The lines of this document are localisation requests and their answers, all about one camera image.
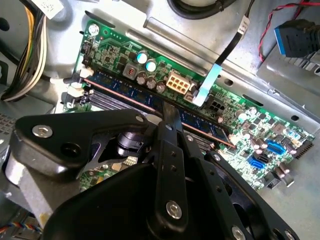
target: silver screw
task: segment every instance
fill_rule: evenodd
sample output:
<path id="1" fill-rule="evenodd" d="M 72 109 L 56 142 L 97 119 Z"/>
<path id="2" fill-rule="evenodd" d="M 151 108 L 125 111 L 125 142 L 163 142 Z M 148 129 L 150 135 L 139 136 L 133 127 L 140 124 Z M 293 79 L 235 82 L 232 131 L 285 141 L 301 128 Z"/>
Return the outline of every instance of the silver screw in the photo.
<path id="1" fill-rule="evenodd" d="M 186 138 L 190 141 L 190 142 L 193 142 L 194 141 L 194 138 L 190 135 L 187 135 Z"/>
<path id="2" fill-rule="evenodd" d="M 182 217 L 182 210 L 180 206 L 175 201 L 169 201 L 165 205 L 166 212 L 173 219 L 180 219 Z"/>
<path id="3" fill-rule="evenodd" d="M 135 119 L 137 119 L 139 122 L 143 122 L 144 121 L 144 119 L 142 117 L 140 117 L 140 116 L 136 116 Z"/>
<path id="4" fill-rule="evenodd" d="M 165 125 L 165 127 L 166 127 L 167 129 L 169 129 L 170 131 L 172 130 L 172 127 L 171 127 L 169 124 Z"/>
<path id="5" fill-rule="evenodd" d="M 53 134 L 51 127 L 46 125 L 37 125 L 32 128 L 32 133 L 39 138 L 50 138 Z"/>
<path id="6" fill-rule="evenodd" d="M 294 236 L 292 236 L 291 232 L 289 232 L 288 230 L 285 230 L 284 233 L 288 237 L 288 239 L 295 240 Z"/>
<path id="7" fill-rule="evenodd" d="M 239 227 L 233 226 L 231 230 L 232 230 L 232 234 L 236 240 L 246 240 L 244 233 L 240 230 Z"/>
<path id="8" fill-rule="evenodd" d="M 213 155 L 213 157 L 214 157 L 214 159 L 215 159 L 216 161 L 218 161 L 218 162 L 221 161 L 221 158 L 220 158 L 218 155 L 215 154 L 215 155 Z"/>

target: blue connector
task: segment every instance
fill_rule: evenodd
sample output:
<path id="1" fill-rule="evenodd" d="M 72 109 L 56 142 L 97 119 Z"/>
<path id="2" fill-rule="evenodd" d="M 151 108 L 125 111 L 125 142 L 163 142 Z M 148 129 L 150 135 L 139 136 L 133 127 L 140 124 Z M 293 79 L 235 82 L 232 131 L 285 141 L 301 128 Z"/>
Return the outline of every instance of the blue connector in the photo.
<path id="1" fill-rule="evenodd" d="M 283 155 L 286 152 L 286 149 L 275 141 L 266 140 L 266 143 L 268 144 L 267 149 L 275 154 Z"/>
<path id="2" fill-rule="evenodd" d="M 254 158 L 254 156 L 249 157 L 247 161 L 252 167 L 255 167 L 257 169 L 264 169 L 265 166 L 266 166 L 265 163 L 263 163 L 263 162 L 261 162 L 259 160 L 256 160 Z"/>

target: screw hole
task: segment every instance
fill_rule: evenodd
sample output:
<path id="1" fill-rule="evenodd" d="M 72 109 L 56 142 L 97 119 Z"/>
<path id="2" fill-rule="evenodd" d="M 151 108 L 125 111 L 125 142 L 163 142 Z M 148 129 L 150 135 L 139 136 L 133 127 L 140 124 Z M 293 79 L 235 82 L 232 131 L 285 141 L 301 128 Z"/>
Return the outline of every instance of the screw hole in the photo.
<path id="1" fill-rule="evenodd" d="M 68 158 L 77 158 L 81 154 L 81 148 L 72 142 L 66 142 L 61 146 L 61 152 Z"/>
<path id="2" fill-rule="evenodd" d="M 230 79 L 226 79 L 226 80 L 224 80 L 224 84 L 231 87 L 234 84 L 234 81 L 232 81 Z"/>
<path id="3" fill-rule="evenodd" d="M 10 25 L 7 20 L 5 20 L 3 17 L 0 17 L 0 30 L 2 31 L 9 31 Z"/>
<path id="4" fill-rule="evenodd" d="M 298 120 L 300 119 L 300 117 L 296 116 L 296 115 L 293 115 L 291 117 L 291 120 L 294 121 L 294 122 L 297 122 Z"/>
<path id="5" fill-rule="evenodd" d="M 171 165 L 171 171 L 175 173 L 175 172 L 177 171 L 177 168 L 176 168 L 176 166 L 174 166 L 174 165 Z"/>

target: label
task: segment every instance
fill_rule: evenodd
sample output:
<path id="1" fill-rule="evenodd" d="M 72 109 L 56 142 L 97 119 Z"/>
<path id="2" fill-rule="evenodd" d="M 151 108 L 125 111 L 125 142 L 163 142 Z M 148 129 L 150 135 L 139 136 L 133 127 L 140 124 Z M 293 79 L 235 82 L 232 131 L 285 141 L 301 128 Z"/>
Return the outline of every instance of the label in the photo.
<path id="1" fill-rule="evenodd" d="M 52 19 L 64 6 L 60 0 L 31 0 L 48 19 Z"/>
<path id="2" fill-rule="evenodd" d="M 249 18 L 243 16 L 240 27 L 238 28 L 238 33 L 245 35 L 246 31 L 248 30 L 250 24 Z"/>

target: microchip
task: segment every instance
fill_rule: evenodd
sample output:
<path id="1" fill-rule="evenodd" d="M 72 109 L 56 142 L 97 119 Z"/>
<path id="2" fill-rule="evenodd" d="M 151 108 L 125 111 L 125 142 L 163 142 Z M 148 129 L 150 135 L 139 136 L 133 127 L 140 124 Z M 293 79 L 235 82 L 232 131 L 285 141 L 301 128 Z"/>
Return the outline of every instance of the microchip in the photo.
<path id="1" fill-rule="evenodd" d="M 119 59 L 119 63 L 126 64 L 127 63 L 127 59 L 125 57 L 121 56 L 120 59 Z"/>
<path id="2" fill-rule="evenodd" d="M 273 118 L 271 118 L 271 119 L 268 121 L 268 124 L 273 125 L 275 122 L 276 122 L 276 120 L 274 120 Z"/>
<path id="3" fill-rule="evenodd" d="M 260 116 L 259 116 L 259 118 L 262 120 L 262 119 L 265 119 L 266 116 L 267 116 L 267 115 L 265 115 L 264 113 L 261 113 Z"/>
<path id="4" fill-rule="evenodd" d="M 164 68 L 164 67 L 166 67 L 166 64 L 163 61 L 161 61 L 161 62 L 159 62 L 159 67 Z"/>
<path id="5" fill-rule="evenodd" d="M 261 119 L 257 118 L 256 120 L 254 120 L 253 123 L 254 123 L 255 125 L 258 125 L 260 122 L 261 122 Z"/>
<path id="6" fill-rule="evenodd" d="M 254 124 L 251 124 L 249 127 L 250 130 L 254 130 L 255 128 L 256 128 L 256 125 L 254 125 Z"/>
<path id="7" fill-rule="evenodd" d="M 137 54 L 136 54 L 136 53 L 134 53 L 134 52 L 132 52 L 132 51 L 129 53 L 129 58 L 130 58 L 130 59 L 136 59 L 136 57 L 137 57 Z"/>
<path id="8" fill-rule="evenodd" d="M 116 69 L 119 70 L 120 72 L 122 72 L 122 71 L 125 69 L 125 65 L 119 63 L 119 64 L 116 66 Z"/>
<path id="9" fill-rule="evenodd" d="M 250 154 L 250 152 L 248 152 L 247 150 L 245 150 L 245 151 L 243 151 L 243 152 L 241 153 L 241 157 L 247 158 L 247 157 L 249 157 L 249 154 Z"/>
<path id="10" fill-rule="evenodd" d="M 274 127 L 271 129 L 275 134 L 282 134 L 284 132 L 284 130 L 286 129 L 285 126 L 283 126 L 280 123 L 277 123 L 276 125 L 274 125 Z"/>
<path id="11" fill-rule="evenodd" d="M 285 137 L 285 136 L 279 134 L 279 135 L 277 135 L 277 136 L 274 138 L 274 140 L 275 140 L 276 142 L 280 142 L 280 141 L 282 141 L 282 140 L 284 139 L 284 137 Z"/>
<path id="12" fill-rule="evenodd" d="M 285 137 L 282 141 L 281 141 L 281 143 L 282 144 L 289 144 L 289 143 L 291 143 L 291 139 L 290 138 L 288 138 L 288 137 Z"/>
<path id="13" fill-rule="evenodd" d="M 237 152 L 237 150 L 238 150 L 237 146 L 235 146 L 235 147 L 231 146 L 228 148 L 228 152 L 231 154 L 235 154 Z"/>
<path id="14" fill-rule="evenodd" d="M 244 122 L 242 125 L 241 125 L 241 128 L 243 129 L 243 130 L 248 130 L 249 128 L 250 128 L 250 123 L 248 123 L 248 122 Z"/>

